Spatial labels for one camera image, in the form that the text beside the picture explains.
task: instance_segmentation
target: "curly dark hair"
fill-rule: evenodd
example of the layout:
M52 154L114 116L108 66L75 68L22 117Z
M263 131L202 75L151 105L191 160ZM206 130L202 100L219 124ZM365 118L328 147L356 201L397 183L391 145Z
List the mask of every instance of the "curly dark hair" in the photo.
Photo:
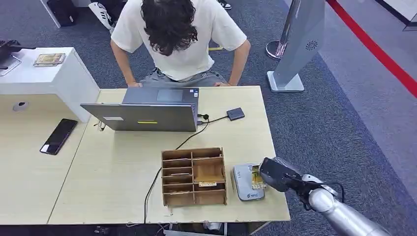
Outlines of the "curly dark hair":
M194 13L191 0L143 0L144 30L153 50L169 56L197 41L197 30L191 25Z

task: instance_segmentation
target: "light wood tabletop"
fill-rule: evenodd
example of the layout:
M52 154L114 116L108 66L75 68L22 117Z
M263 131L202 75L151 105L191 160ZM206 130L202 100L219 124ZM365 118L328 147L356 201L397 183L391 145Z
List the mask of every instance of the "light wood tabletop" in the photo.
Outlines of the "light wood tabletop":
M102 89L97 102L120 103L126 89ZM241 107L245 118L223 119L182 148L224 150L227 205L166 207L161 176L148 203L147 223L259 222L290 220L285 195L271 188L261 201L242 202L232 181L237 164L261 163L275 151L260 88L200 88L199 113L210 119ZM145 195L161 167L161 151L175 149L192 133L103 132L91 118L58 198L49 224L143 223Z
M13 111L26 102L24 111ZM53 94L0 95L0 224L46 224L86 124L58 155L39 150L62 118L76 119Z

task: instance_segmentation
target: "gray shorts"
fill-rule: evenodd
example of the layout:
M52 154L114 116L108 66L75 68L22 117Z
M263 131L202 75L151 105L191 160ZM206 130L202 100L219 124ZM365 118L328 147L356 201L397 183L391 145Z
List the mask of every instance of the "gray shorts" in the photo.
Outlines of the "gray shorts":
M168 76L162 73L158 68L155 68L143 80L139 81L144 87L212 87L215 83L227 83L226 80L219 73L214 71L205 71L194 75L186 82L179 82L171 80Z

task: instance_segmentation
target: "laptop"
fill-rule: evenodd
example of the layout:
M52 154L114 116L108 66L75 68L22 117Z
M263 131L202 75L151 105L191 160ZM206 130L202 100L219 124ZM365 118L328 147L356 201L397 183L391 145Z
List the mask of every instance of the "laptop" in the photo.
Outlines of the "laptop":
M128 88L121 104L81 104L113 130L197 130L198 88Z

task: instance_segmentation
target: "white t-shirt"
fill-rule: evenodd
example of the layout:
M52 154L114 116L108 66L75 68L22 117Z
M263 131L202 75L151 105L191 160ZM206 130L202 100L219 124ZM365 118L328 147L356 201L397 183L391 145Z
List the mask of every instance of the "white t-shirt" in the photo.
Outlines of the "white t-shirt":
M191 1L196 8L192 25L196 27L198 41L183 51L173 51L171 55L164 56L152 49L149 35L144 30L146 24L141 16L142 0L129 0L126 3L112 40L130 53L145 43L155 66L176 81L207 71L214 64L209 56L211 39L232 51L244 43L246 35L216 0Z

